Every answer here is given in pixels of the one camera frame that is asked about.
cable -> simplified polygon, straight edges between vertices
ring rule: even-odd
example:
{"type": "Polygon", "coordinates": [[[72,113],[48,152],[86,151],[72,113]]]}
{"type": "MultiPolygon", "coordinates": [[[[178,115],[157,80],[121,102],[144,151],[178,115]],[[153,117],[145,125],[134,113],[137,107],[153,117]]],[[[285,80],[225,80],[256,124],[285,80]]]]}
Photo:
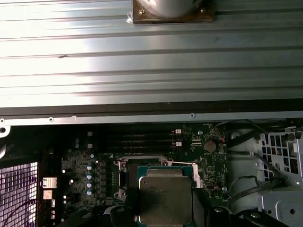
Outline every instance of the cable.
{"type": "Polygon", "coordinates": [[[229,140],[228,143],[227,143],[227,148],[232,148],[232,147],[235,147],[239,144],[242,144],[246,141],[248,141],[249,139],[255,137],[255,136],[258,136],[260,134],[262,134],[263,131],[260,130],[260,129],[254,129],[242,136],[239,136],[239,137],[236,137],[234,138],[233,140],[229,140]]]}
{"type": "MultiPolygon", "coordinates": [[[[236,154],[236,155],[250,155],[250,152],[249,151],[244,151],[244,152],[241,152],[241,151],[228,151],[228,153],[230,154],[236,154]]],[[[236,194],[235,196],[232,197],[231,200],[228,201],[228,207],[231,206],[231,203],[236,201],[236,200],[239,200],[245,196],[248,196],[250,194],[253,194],[255,192],[260,192],[260,191],[263,191],[263,190],[269,190],[269,189],[272,189],[278,185],[281,184],[281,178],[282,178],[282,175],[281,173],[276,169],[274,168],[265,158],[263,158],[261,155],[257,154],[257,153],[253,153],[253,155],[257,158],[259,158],[266,166],[269,170],[271,170],[273,173],[274,173],[274,176],[275,178],[278,178],[278,179],[274,179],[273,181],[269,182],[269,183],[264,183],[264,184],[260,184],[260,185],[257,185],[255,187],[252,187],[250,189],[247,189],[247,190],[244,190],[238,194],[236,194]]]]}
{"type": "Polygon", "coordinates": [[[256,185],[259,185],[258,183],[258,179],[256,176],[253,176],[253,175],[249,175],[249,176],[240,176],[236,179],[233,180],[233,182],[231,183],[231,185],[229,186],[229,192],[232,190],[232,187],[234,186],[235,183],[237,183],[239,180],[241,179],[251,179],[251,178],[254,178],[255,182],[256,182],[256,185]]]}
{"type": "Polygon", "coordinates": [[[268,131],[266,129],[263,129],[261,126],[257,125],[256,123],[252,122],[251,120],[245,120],[245,121],[251,123],[253,126],[255,126],[257,129],[260,129],[264,133],[268,133],[268,131]]]}
{"type": "Polygon", "coordinates": [[[265,158],[263,158],[261,155],[257,154],[257,153],[254,153],[254,156],[259,158],[266,166],[269,170],[271,170],[274,174],[275,174],[275,177],[281,177],[281,173],[273,167],[273,165],[271,163],[269,163],[265,158]]]}
{"type": "Polygon", "coordinates": [[[220,122],[220,123],[216,124],[213,127],[213,132],[215,134],[217,134],[217,136],[222,140],[222,142],[225,142],[225,139],[222,137],[222,135],[216,129],[221,125],[232,123],[232,122],[235,122],[235,121],[246,121],[246,122],[252,124],[253,126],[255,126],[257,128],[257,130],[253,130],[254,133],[252,133],[252,136],[250,135],[250,133],[246,133],[245,135],[241,136],[240,138],[245,139],[244,141],[242,141],[240,139],[237,140],[237,138],[233,139],[232,141],[233,141],[233,143],[235,143],[235,145],[228,146],[228,147],[234,147],[236,145],[239,145],[239,144],[249,140],[252,137],[258,136],[259,134],[261,134],[263,132],[268,133],[268,131],[266,129],[262,128],[261,126],[257,125],[256,123],[254,123],[254,122],[252,122],[251,120],[248,120],[248,119],[224,121],[224,122],[220,122]]]}
{"type": "Polygon", "coordinates": [[[228,206],[230,206],[232,202],[235,202],[235,201],[237,201],[237,200],[239,200],[239,199],[241,199],[245,196],[248,196],[248,195],[253,194],[255,192],[260,192],[260,191],[272,189],[274,187],[277,187],[280,184],[281,184],[281,180],[275,179],[275,180],[273,180],[269,183],[261,184],[261,185],[252,187],[250,189],[244,190],[244,191],[236,194],[235,196],[233,196],[232,199],[228,201],[228,203],[229,203],[228,206]]]}
{"type": "Polygon", "coordinates": [[[36,199],[28,200],[28,201],[22,203],[22,204],[21,204],[20,206],[18,206],[16,209],[14,209],[14,210],[10,213],[10,215],[4,220],[2,227],[5,227],[5,226],[7,225],[8,220],[13,216],[13,214],[14,214],[18,209],[20,209],[21,207],[23,207],[23,206],[25,206],[25,205],[31,204],[31,203],[34,202],[34,201],[36,201],[36,199]]]}
{"type": "Polygon", "coordinates": [[[233,150],[228,150],[227,153],[231,155],[245,155],[245,156],[251,156],[251,154],[253,154],[253,156],[259,158],[267,166],[267,168],[275,174],[276,178],[282,177],[281,173],[275,167],[273,167],[273,165],[270,162],[268,162],[265,158],[263,158],[261,155],[257,153],[250,151],[233,151],[233,150]]]}

motherboard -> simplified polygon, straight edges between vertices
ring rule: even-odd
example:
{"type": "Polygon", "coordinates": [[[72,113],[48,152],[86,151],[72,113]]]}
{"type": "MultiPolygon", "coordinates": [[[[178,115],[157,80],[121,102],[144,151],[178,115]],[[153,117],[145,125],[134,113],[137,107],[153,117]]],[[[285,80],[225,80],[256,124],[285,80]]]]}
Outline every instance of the motherboard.
{"type": "Polygon", "coordinates": [[[229,200],[224,130],[212,124],[138,124],[91,127],[62,151],[65,217],[96,205],[122,205],[127,189],[138,187],[142,166],[197,166],[213,205],[229,200]]]}

green circuit board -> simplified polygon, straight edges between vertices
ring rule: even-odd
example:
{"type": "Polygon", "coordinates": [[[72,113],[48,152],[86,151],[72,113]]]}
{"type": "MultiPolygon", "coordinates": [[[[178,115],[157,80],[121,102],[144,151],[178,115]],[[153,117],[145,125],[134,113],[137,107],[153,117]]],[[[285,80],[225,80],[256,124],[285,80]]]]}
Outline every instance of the green circuit board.
{"type": "Polygon", "coordinates": [[[215,132],[213,126],[201,123],[106,125],[75,132],[62,158],[62,169],[72,169],[78,179],[71,192],[82,195],[73,206],[89,209],[95,205],[123,204],[123,192],[137,183],[137,167],[161,166],[163,163],[157,157],[196,163],[205,196],[213,205],[226,205],[229,198],[224,130],[215,132]],[[123,170],[115,164],[122,157],[128,157],[123,170]]]}

metal frame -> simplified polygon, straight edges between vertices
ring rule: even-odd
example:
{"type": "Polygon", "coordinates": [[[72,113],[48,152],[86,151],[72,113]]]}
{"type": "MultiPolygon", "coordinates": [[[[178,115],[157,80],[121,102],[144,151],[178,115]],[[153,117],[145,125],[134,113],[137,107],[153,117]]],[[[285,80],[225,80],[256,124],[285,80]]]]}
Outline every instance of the metal frame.
{"type": "Polygon", "coordinates": [[[284,112],[236,112],[236,113],[187,113],[161,115],[133,115],[133,116],[84,116],[77,117],[48,117],[48,118],[19,118],[0,119],[0,127],[21,125],[61,125],[61,124],[97,124],[97,123],[135,123],[135,122],[208,122],[244,119],[281,119],[301,118],[303,111],[284,112]]]}

metal side panel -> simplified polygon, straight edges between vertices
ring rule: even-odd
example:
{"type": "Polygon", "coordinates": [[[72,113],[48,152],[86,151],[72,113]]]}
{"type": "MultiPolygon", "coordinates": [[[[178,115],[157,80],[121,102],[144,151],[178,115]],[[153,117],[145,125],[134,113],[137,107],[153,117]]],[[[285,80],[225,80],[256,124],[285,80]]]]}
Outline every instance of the metal side panel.
{"type": "Polygon", "coordinates": [[[2,1],[0,107],[303,98],[303,2],[217,2],[134,26],[130,0],[2,1]]]}

